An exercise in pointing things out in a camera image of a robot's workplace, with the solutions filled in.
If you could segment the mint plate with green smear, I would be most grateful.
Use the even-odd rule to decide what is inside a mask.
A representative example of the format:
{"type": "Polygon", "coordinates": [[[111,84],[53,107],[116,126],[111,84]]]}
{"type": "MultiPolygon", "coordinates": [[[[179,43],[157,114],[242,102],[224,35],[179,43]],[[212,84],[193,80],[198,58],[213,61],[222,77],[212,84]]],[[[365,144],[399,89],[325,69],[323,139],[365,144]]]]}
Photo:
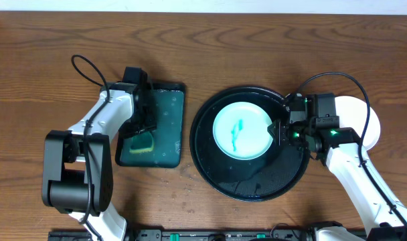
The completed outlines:
{"type": "Polygon", "coordinates": [[[251,102],[234,102],[215,117],[212,132],[218,148],[227,156],[247,161],[263,155],[272,145],[267,128],[272,120],[251,102]]]}

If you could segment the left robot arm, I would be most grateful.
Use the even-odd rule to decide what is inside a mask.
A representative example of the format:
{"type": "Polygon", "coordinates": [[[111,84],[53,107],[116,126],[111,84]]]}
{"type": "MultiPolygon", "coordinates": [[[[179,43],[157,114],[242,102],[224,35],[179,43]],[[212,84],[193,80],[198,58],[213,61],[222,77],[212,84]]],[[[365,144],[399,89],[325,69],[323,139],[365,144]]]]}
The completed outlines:
{"type": "Polygon", "coordinates": [[[44,142],[42,201],[83,225],[92,240],[124,240],[127,221],[111,202],[110,144],[156,127],[152,84],[115,82],[100,90],[96,104],[66,131],[44,142]]]}

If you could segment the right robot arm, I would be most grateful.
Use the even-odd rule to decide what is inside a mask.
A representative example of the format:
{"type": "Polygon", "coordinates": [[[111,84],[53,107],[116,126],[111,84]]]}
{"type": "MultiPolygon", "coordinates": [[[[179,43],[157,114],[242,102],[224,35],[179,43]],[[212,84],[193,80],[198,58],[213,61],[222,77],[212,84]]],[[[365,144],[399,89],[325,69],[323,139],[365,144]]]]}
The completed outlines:
{"type": "Polygon", "coordinates": [[[316,153],[347,192],[367,240],[407,240],[407,208],[376,171],[358,134],[341,128],[338,116],[275,120],[267,130],[277,145],[316,153]]]}

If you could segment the green yellow sponge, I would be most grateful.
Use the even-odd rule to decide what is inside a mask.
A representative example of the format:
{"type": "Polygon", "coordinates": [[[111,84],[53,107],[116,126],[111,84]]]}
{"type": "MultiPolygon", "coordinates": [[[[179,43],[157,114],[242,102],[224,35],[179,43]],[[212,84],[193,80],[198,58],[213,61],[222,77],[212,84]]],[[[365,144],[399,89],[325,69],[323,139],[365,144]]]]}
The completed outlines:
{"type": "Polygon", "coordinates": [[[129,152],[132,154],[140,154],[150,152],[154,149],[155,142],[151,132],[141,133],[131,138],[129,152]]]}

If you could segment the white plate with green smear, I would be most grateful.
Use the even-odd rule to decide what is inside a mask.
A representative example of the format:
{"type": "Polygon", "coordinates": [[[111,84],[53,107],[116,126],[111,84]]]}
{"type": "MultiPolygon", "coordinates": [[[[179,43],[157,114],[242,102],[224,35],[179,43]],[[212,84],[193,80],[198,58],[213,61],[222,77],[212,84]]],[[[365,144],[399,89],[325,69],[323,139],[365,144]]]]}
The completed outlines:
{"type": "MultiPolygon", "coordinates": [[[[351,127],[360,136],[368,112],[366,102],[352,96],[336,96],[335,109],[339,117],[339,127],[351,127]]],[[[363,140],[363,146],[367,150],[372,149],[377,144],[380,134],[380,120],[373,108],[370,108],[370,120],[363,140]]]]}

